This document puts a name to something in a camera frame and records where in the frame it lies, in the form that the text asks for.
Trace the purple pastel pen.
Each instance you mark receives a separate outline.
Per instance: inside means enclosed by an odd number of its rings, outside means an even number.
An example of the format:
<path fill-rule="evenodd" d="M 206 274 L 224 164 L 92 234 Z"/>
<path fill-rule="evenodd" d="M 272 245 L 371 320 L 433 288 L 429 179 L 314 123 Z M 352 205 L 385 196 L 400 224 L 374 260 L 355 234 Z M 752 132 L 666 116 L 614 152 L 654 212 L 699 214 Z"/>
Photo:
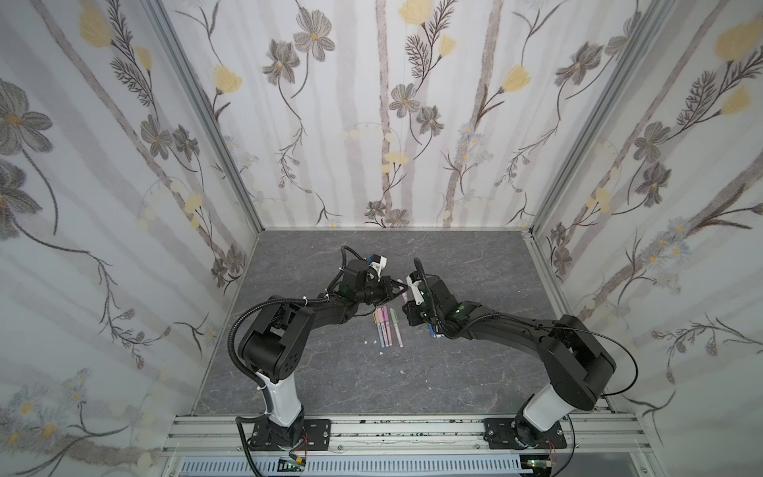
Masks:
<path fill-rule="evenodd" d="M 387 347 L 393 346 L 393 337 L 391 337 L 391 327 L 389 327 L 389 314 L 387 314 L 387 308 L 383 306 L 381 308 L 381 321 L 383 322 L 383 331 L 385 331 L 385 343 Z"/>

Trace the green pastel pen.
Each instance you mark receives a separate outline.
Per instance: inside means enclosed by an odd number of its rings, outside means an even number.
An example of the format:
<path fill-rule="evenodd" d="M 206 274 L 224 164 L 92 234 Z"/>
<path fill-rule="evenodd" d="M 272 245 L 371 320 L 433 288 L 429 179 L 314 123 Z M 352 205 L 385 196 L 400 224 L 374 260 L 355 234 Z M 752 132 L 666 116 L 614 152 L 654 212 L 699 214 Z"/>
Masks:
<path fill-rule="evenodd" d="M 399 314 L 395 311 L 395 308 L 389 308 L 389 318 L 393 323 L 393 330 L 395 330 L 395 337 L 397 337 L 397 343 L 399 347 L 403 347 L 403 337 L 401 337 L 401 328 L 399 328 Z"/>

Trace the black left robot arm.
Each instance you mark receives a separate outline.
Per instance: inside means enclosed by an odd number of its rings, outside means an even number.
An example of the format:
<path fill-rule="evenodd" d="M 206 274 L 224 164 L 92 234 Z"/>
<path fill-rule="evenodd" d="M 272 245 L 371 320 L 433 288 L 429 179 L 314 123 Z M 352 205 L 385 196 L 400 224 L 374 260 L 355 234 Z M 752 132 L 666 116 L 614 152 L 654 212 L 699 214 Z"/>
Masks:
<path fill-rule="evenodd" d="M 405 283 L 383 273 L 383 256 L 361 256 L 349 246 L 340 252 L 339 271 L 318 297 L 274 295 L 246 310 L 230 328 L 230 360 L 258 385 L 265 402 L 260 417 L 236 419 L 245 451 L 292 449 L 304 443 L 305 409 L 294 373 L 313 330 L 345 324 L 361 306 L 380 308 L 407 291 Z"/>

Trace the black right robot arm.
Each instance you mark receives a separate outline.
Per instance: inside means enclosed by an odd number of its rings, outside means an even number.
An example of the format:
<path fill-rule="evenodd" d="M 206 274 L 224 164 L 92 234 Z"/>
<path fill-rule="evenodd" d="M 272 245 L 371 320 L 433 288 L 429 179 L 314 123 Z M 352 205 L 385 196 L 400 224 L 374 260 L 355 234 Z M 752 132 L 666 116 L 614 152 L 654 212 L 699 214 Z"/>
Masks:
<path fill-rule="evenodd" d="M 485 340 L 537 357 L 548 384 L 528 398 L 503 430 L 488 430 L 486 439 L 510 449 L 548 444 L 572 411 L 591 411 L 605 395 L 617 370 L 602 346 L 604 335 L 589 330 L 572 315 L 556 320 L 524 318 L 480 302 L 458 300 L 444 281 L 425 271 L 419 258 L 407 276 L 411 300 L 403 306 L 411 326 L 429 324 L 450 339 Z"/>

